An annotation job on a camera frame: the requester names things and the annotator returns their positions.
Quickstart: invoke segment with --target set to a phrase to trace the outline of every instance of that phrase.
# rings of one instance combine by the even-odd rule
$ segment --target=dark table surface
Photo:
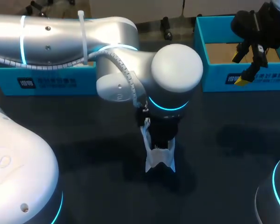
[[[142,49],[164,44],[146,42]],[[144,175],[131,103],[0,91],[0,107],[54,150],[62,220],[69,224],[256,224],[256,189],[280,159],[280,91],[197,88],[179,125],[176,175],[162,169]]]

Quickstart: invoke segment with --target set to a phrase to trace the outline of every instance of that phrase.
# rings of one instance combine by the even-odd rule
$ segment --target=glowing blue light
[[[280,198],[279,198],[279,196],[277,194],[277,190],[276,190],[276,186],[275,186],[275,172],[276,172],[276,168],[277,168],[279,163],[280,163],[280,161],[277,163],[277,165],[275,166],[275,169],[273,171],[273,189],[274,189],[274,193],[275,193],[276,199],[277,199],[277,201],[278,201],[278,203],[280,205]]]
[[[58,210],[57,215],[56,215],[56,217],[54,218],[54,220],[52,221],[51,224],[54,224],[54,222],[57,220],[57,218],[58,218],[58,216],[59,216],[59,213],[60,213],[60,211],[61,211],[62,203],[63,203],[63,192],[62,192],[62,196],[61,196],[61,203],[60,203],[59,210]]]
[[[21,17],[21,28],[22,28],[22,34],[20,35],[20,49],[21,49],[21,57],[22,57],[22,63],[26,64],[25,59],[25,52],[24,52],[24,21],[26,16]]]
[[[117,43],[117,44],[110,44],[110,45],[104,46],[98,51],[106,50],[106,49],[110,49],[110,48],[128,48],[128,49],[132,49],[132,50],[138,50],[130,45]]]
[[[150,101],[151,101],[156,107],[159,107],[160,109],[165,110],[165,111],[177,111],[177,110],[179,110],[179,109],[182,109],[185,105],[188,104],[188,102],[187,102],[187,103],[185,103],[184,105],[182,105],[182,106],[180,106],[180,107],[173,108],[173,109],[168,109],[168,108],[164,108],[164,107],[161,107],[161,106],[157,105],[150,97],[149,97],[149,99],[150,99]]]

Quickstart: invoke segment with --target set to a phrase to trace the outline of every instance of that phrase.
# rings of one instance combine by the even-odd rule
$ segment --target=robotic arm
[[[175,171],[178,123],[203,73],[199,55],[180,44],[138,51],[138,31],[128,19],[78,14],[79,20],[0,15],[0,63],[46,71],[95,61],[98,95],[131,100],[136,108],[146,172],[160,162]]]
[[[253,62],[242,72],[235,85],[254,81],[261,67],[267,68],[266,50],[280,47],[280,0],[265,2],[258,12],[239,11],[231,22],[232,31],[244,41],[237,46],[233,62],[239,63],[252,47]]]

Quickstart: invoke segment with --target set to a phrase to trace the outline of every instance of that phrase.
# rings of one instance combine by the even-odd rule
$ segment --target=cable
[[[95,59],[99,56],[104,56],[107,59],[109,59],[122,72],[122,74],[125,76],[128,83],[130,84],[132,97],[133,97],[133,105],[136,108],[140,107],[141,105],[138,102],[136,88],[135,88],[135,84],[133,82],[133,78],[131,76],[130,71],[127,69],[127,67],[122,62],[122,60],[115,53],[110,52],[108,50],[101,50],[101,51],[90,53],[88,55],[88,60],[89,59]],[[4,58],[0,57],[0,64],[4,64],[4,65],[7,65],[7,66],[12,66],[12,67],[16,67],[16,68],[30,69],[30,70],[60,70],[60,69],[65,69],[65,68],[68,68],[68,67],[72,67],[76,64],[80,64],[80,63],[83,63],[83,62],[84,62],[84,58],[82,57],[80,59],[77,59],[75,61],[72,61],[72,62],[69,62],[69,63],[66,63],[66,64],[42,66],[42,65],[23,64],[23,63],[10,61],[10,60],[7,60],[7,59],[4,59]]]

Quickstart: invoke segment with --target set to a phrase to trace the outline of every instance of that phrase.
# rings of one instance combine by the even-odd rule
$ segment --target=blue box
[[[211,64],[205,44],[240,43],[243,39],[231,30],[234,16],[197,17],[194,33],[194,49],[203,62],[202,87],[204,92],[222,91],[273,91],[280,90],[280,63],[269,63],[261,68],[255,81],[246,86],[234,82],[250,63]]]
[[[91,66],[52,71],[0,67],[0,88],[6,96],[97,95],[96,81]]]

